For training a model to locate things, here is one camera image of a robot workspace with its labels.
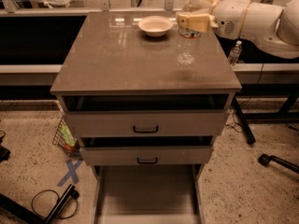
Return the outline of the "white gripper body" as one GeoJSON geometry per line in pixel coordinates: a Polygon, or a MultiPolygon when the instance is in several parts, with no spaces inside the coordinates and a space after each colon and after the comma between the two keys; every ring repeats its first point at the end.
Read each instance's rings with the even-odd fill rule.
{"type": "Polygon", "coordinates": [[[215,34],[231,40],[237,39],[249,4],[250,0],[220,1],[213,10],[218,24],[214,29],[215,34]]]}

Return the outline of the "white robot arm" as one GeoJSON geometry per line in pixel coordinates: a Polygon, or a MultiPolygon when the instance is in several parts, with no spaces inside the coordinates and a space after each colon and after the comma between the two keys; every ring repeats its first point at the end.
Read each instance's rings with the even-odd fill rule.
{"type": "Polygon", "coordinates": [[[250,0],[189,0],[176,14],[185,32],[248,40],[259,50],[284,59],[299,57],[299,0],[287,6],[250,0]]]}

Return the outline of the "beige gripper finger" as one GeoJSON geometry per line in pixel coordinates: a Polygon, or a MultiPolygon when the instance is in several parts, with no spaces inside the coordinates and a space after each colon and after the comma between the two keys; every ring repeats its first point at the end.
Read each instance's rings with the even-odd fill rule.
{"type": "Polygon", "coordinates": [[[202,11],[211,14],[220,0],[201,0],[202,11]]]}
{"type": "Polygon", "coordinates": [[[215,17],[209,13],[178,12],[176,20],[179,27],[201,33],[219,27],[215,17]]]}

